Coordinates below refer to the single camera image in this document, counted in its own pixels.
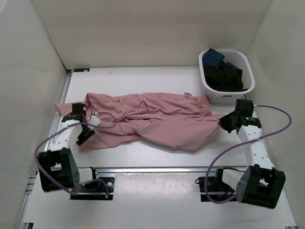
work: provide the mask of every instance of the black cloth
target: black cloth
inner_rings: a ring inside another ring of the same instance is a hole
[[[229,64],[222,64],[220,68],[215,66],[204,67],[206,83],[216,91],[220,92],[243,92],[243,71],[234,69]]]

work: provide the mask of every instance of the white basket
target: white basket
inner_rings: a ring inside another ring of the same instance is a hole
[[[203,89],[210,103],[235,104],[237,99],[241,99],[243,95],[249,93],[254,89],[255,81],[247,57],[239,51],[228,50],[228,49],[216,50],[216,51],[220,52],[225,56],[224,58],[225,63],[230,62],[239,69],[243,70],[242,82],[244,84],[244,88],[248,88],[248,90],[244,92],[219,92],[209,87],[209,85],[205,81],[203,63],[202,63],[203,55],[207,51],[208,50],[204,50],[199,54],[199,67],[200,67],[201,80],[203,83]]]

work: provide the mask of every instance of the pink cloth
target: pink cloth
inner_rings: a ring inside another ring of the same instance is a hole
[[[95,134],[80,146],[80,152],[118,146],[141,138],[173,149],[194,151],[216,136],[218,119],[212,114],[205,96],[191,94],[145,93],[111,97],[106,94],[86,95],[84,103],[93,112],[108,112],[117,119],[110,129],[95,129]],[[65,116],[71,104],[56,104]],[[101,126],[110,126],[113,119],[98,114]]]

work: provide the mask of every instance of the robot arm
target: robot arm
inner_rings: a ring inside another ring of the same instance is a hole
[[[91,115],[86,119],[85,105],[81,103],[72,104],[72,112],[63,117],[61,128],[69,127],[76,123],[89,123],[98,125],[100,120]],[[79,152],[78,146],[83,144],[95,132],[86,125],[73,125],[61,132],[53,141],[50,150],[38,154],[38,161],[46,172],[66,188],[76,188],[79,184],[96,178],[93,168],[78,169],[73,154]],[[45,192],[59,190],[60,188],[51,182],[40,170],[41,186]]]
[[[249,100],[237,100],[235,111],[220,119],[220,126],[236,130],[242,142],[262,136],[259,119],[253,118],[254,105]],[[247,170],[244,173],[231,168],[217,170],[216,180],[236,191],[240,203],[275,208],[284,187],[285,174],[275,169],[261,140],[244,145]]]

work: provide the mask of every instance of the white tabletop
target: white tabletop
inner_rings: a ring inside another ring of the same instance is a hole
[[[112,96],[167,92],[194,96],[201,91],[198,67],[93,68],[73,73],[65,102],[83,101],[88,92]],[[229,113],[234,106],[215,106]],[[224,149],[240,143],[236,133],[217,138],[193,154],[174,152],[147,141],[74,155],[79,167],[208,166]],[[223,156],[217,165],[245,166],[243,149]],[[34,229],[279,229],[296,226],[283,190],[274,210],[230,202],[200,202],[199,173],[115,174],[113,201],[70,200],[64,191],[44,193],[37,176],[24,222]]]
[[[296,226],[283,191],[275,209],[238,202],[200,202],[196,173],[124,174],[115,177],[112,201],[70,200],[45,193],[39,176],[24,222],[33,229],[284,229]]]
[[[66,103],[83,101],[87,93],[119,96],[164,92],[204,94],[198,67],[91,68],[73,73]],[[229,113],[233,105],[212,105],[214,113]],[[174,151],[141,140],[115,148],[73,155],[79,167],[200,167],[208,166],[223,150],[240,143],[236,133],[220,129],[218,136],[194,153]],[[242,148],[221,157],[215,165],[245,166]]]

